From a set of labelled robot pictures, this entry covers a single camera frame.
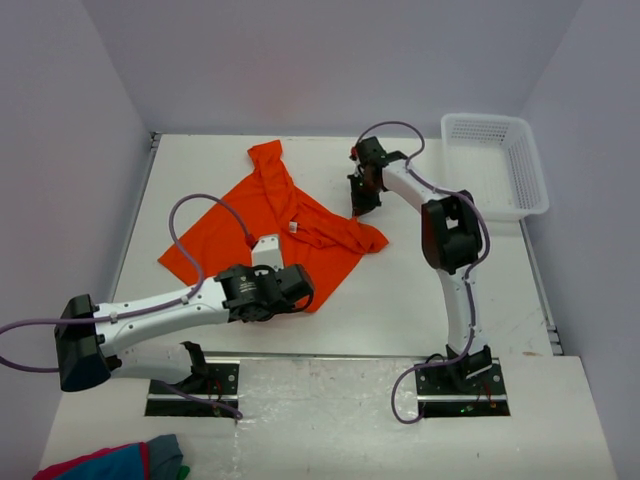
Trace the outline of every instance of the white backdrop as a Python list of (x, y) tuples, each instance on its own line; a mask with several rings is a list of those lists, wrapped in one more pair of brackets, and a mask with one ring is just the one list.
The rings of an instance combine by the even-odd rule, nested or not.
[(580, 0), (83, 0), (148, 128), (347, 135), (517, 115)]
[[(117, 271), (148, 135), (82, 4), (0, 7), (0, 325), (104, 301)], [(0, 355), (55, 366), (53, 328), (0, 339)], [(60, 386), (0, 367), (0, 478), (37, 471)]]
[(621, 479), (640, 477), (639, 21), (637, 0), (585, 0), (524, 112), (551, 201), (531, 239)]

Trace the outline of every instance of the red cloth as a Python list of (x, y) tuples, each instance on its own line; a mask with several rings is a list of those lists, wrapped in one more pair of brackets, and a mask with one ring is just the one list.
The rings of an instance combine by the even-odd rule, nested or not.
[[(51, 465), (50, 467), (36, 473), (33, 480), (55, 480), (56, 477), (59, 477), (63, 473), (68, 472), (72, 468), (77, 467), (84, 462), (93, 460), (94, 458), (104, 457), (105, 455), (117, 452), (129, 445), (131, 444), (120, 445), (119, 447), (114, 448), (103, 448), (102, 450), (90, 453), (89, 455), (83, 455), (82, 457), (69, 460), (68, 462)], [(142, 466), (144, 467), (144, 479), (149, 480), (149, 447), (146, 443), (138, 443), (138, 447), (140, 448), (140, 458), (142, 459)]]
[[(295, 187), (281, 155), (278, 140), (251, 148), (253, 173), (224, 200), (240, 214), (256, 239), (280, 235), (285, 265), (302, 264), (313, 281), (314, 300), (307, 311), (315, 312), (365, 253), (379, 252), (388, 241), (374, 227), (331, 213)], [(290, 222), (297, 224), (297, 231), (290, 232)], [(207, 277), (235, 264), (251, 265), (242, 229), (220, 205), (205, 213), (180, 241)], [(197, 282), (196, 270), (175, 245), (158, 261), (187, 285)]]

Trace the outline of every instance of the orange shirt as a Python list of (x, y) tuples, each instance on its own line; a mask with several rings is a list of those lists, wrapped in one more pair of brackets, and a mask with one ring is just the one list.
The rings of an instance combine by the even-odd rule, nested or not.
[[(224, 200), (237, 210), (256, 239), (280, 235), (284, 264), (302, 264), (313, 281), (314, 300), (307, 311), (315, 312), (365, 253), (379, 252), (389, 242), (376, 228), (334, 215), (297, 188), (281, 155), (279, 140), (251, 148), (253, 173)], [(289, 231), (290, 222), (297, 223), (295, 233)], [(232, 265), (251, 265), (240, 225), (220, 205), (205, 213), (180, 241), (207, 277)], [(198, 281), (195, 269), (175, 245), (158, 261), (187, 285)]]

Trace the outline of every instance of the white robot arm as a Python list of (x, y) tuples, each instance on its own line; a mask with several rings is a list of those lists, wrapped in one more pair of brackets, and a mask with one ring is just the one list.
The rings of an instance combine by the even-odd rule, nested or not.
[[(192, 287), (127, 303), (93, 305), (88, 295), (69, 301), (62, 318), (110, 320), (56, 327), (60, 385), (74, 392), (109, 378), (149, 378), (176, 384), (206, 375), (200, 346), (140, 343), (175, 331), (232, 321), (269, 320), (276, 314), (303, 310), (313, 299), (313, 286), (300, 265), (284, 267), (277, 235), (260, 238), (252, 249), (252, 267), (236, 265), (207, 278), (196, 295)], [(308, 298), (305, 307), (296, 302)], [(180, 299), (174, 306), (157, 305)], [(147, 311), (136, 314), (131, 312)]]
[(471, 195), (458, 192), (449, 196), (427, 188), (426, 182), (419, 182), (409, 171), (407, 157), (401, 152), (387, 153), (376, 137), (359, 140), (350, 158), (356, 162), (355, 173), (348, 177), (355, 216), (380, 206), (382, 191), (396, 193), (420, 214), (422, 251), (438, 273), (445, 298), (449, 322), (447, 356), (464, 356), (459, 362), (463, 379), (488, 370), (491, 350), (472, 300), (475, 270), (467, 272), (478, 259), (482, 236), (476, 215), (459, 198), (464, 195), (473, 201)]

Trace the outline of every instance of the white basket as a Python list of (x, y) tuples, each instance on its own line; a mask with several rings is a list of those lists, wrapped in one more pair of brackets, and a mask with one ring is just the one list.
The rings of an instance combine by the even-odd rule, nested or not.
[(521, 118), (442, 117), (445, 183), (468, 190), (487, 220), (520, 220), (549, 208), (538, 149)]

